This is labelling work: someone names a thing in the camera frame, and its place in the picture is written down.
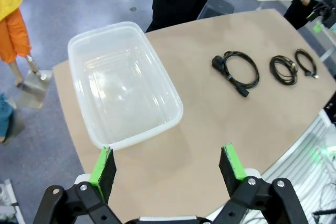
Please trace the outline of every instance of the orange pants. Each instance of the orange pants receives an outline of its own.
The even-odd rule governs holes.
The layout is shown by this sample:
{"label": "orange pants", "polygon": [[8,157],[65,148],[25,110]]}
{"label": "orange pants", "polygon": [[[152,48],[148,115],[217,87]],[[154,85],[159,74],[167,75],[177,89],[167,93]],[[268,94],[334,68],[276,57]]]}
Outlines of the orange pants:
{"label": "orange pants", "polygon": [[12,63],[17,55],[26,57],[30,50],[28,31],[18,8],[0,21],[0,58]]}

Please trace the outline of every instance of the floor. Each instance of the floor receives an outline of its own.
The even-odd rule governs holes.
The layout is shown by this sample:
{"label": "floor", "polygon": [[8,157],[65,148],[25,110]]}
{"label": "floor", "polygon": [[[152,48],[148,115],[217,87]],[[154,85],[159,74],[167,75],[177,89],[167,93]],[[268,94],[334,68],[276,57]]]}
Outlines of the floor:
{"label": "floor", "polygon": [[[235,12],[254,10],[255,0],[228,0]],[[67,59],[67,43],[76,34],[109,24],[132,21],[146,30],[151,21],[152,0],[24,0],[21,11],[26,21],[32,55],[41,69]],[[284,13],[279,2],[267,3]],[[307,29],[301,34],[322,55],[325,49]],[[22,73],[28,64],[18,59]],[[328,66],[334,68],[333,62]],[[0,62],[0,92],[18,99],[14,76],[9,67]],[[55,82],[52,81],[45,103],[40,110],[21,108],[26,129],[6,146],[0,145],[0,181],[12,180],[14,190],[27,223],[32,223],[45,189],[53,184],[70,187],[83,173],[73,147],[60,107]],[[91,223],[80,218],[76,223]]]}

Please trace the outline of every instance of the black cable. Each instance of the black cable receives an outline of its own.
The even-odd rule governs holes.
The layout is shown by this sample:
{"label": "black cable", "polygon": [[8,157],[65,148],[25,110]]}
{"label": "black cable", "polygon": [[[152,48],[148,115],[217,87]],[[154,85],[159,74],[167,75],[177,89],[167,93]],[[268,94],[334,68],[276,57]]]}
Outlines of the black cable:
{"label": "black cable", "polygon": [[[239,82],[235,78],[232,77],[232,75],[230,74],[230,72],[227,68],[227,64],[226,64],[226,61],[228,60],[228,58],[230,58],[232,56],[241,57],[242,59],[246,60],[248,63],[250,63],[252,65],[252,67],[255,71],[255,76],[256,76],[254,81],[252,81],[250,83],[242,83],[242,82]],[[258,71],[257,65],[254,63],[254,61],[248,55],[246,55],[243,52],[228,51],[224,54],[223,57],[217,55],[212,60],[212,66],[215,69],[217,69],[222,75],[224,75],[226,77],[226,79],[235,86],[235,88],[237,89],[239,94],[241,94],[243,97],[247,97],[248,94],[249,94],[249,92],[246,89],[250,89],[250,88],[255,87],[259,82],[259,71]]]}
{"label": "black cable", "polygon": [[[281,64],[285,66],[288,69],[290,75],[285,76],[284,74],[280,73],[276,68],[276,64]],[[285,56],[277,55],[272,57],[271,61],[269,62],[269,70],[271,71],[275,79],[277,79],[277,81],[279,81],[283,85],[294,85],[298,80],[298,70],[295,66],[295,63]]]}
{"label": "black cable", "polygon": [[[312,65],[312,68],[313,68],[312,71],[309,71],[307,68],[305,68],[301,64],[301,62],[299,61],[299,55],[305,56],[311,62],[311,65]],[[302,68],[302,70],[304,71],[304,75],[305,76],[312,76],[314,78],[318,78],[318,75],[316,74],[317,68],[316,68],[315,61],[313,60],[313,58],[306,51],[304,51],[303,49],[296,50],[296,52],[295,52],[295,60],[298,63],[298,65],[300,66],[300,68]]]}

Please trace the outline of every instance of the plastic container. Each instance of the plastic container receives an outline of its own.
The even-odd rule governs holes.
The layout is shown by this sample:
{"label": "plastic container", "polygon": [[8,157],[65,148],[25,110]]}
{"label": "plastic container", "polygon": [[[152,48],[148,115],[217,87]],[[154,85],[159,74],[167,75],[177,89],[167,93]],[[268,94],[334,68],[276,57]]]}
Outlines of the plastic container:
{"label": "plastic container", "polygon": [[127,147],[181,120],[181,99],[137,24],[77,35],[68,54],[80,110],[98,148]]}

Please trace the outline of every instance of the bolt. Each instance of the bolt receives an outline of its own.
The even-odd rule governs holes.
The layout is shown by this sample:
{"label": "bolt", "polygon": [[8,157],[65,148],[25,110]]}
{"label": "bolt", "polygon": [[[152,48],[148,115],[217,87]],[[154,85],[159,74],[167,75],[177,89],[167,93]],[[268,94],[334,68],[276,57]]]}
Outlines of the bolt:
{"label": "bolt", "polygon": [[285,183],[284,183],[282,180],[279,180],[279,181],[277,182],[277,185],[278,185],[279,187],[285,187]]}
{"label": "bolt", "polygon": [[58,194],[59,193],[59,189],[54,189],[53,191],[52,191],[52,194]]}
{"label": "bolt", "polygon": [[80,190],[81,190],[81,191],[85,191],[86,189],[88,189],[88,186],[87,186],[87,185],[81,185],[81,186],[80,186]]}
{"label": "bolt", "polygon": [[254,178],[249,178],[247,182],[252,186],[254,186],[256,184],[256,181],[255,181]]}

